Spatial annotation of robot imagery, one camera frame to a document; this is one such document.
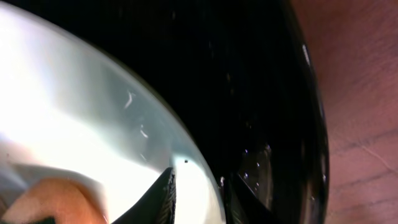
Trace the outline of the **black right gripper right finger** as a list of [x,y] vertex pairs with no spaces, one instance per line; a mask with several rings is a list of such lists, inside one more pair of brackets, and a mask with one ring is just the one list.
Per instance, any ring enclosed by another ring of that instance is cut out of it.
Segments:
[[255,197],[238,174],[230,174],[222,180],[222,199],[227,224],[274,224],[275,217]]

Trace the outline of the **yellow green sponge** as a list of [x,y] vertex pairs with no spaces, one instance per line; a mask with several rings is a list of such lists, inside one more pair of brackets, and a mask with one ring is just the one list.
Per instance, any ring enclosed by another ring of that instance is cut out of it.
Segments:
[[97,199],[74,180],[42,179],[5,209],[1,223],[104,224]]

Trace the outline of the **light blue plate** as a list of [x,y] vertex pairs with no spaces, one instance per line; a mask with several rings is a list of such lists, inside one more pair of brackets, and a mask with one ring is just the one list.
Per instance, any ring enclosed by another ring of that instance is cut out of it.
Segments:
[[62,28],[1,3],[1,209],[42,179],[91,191],[108,223],[167,168],[174,223],[225,223],[216,180],[181,122],[135,73]]

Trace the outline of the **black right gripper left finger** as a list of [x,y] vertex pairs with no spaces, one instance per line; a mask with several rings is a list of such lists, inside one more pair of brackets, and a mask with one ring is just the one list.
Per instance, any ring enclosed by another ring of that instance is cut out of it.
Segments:
[[113,224],[174,224],[176,201],[175,171],[169,167]]

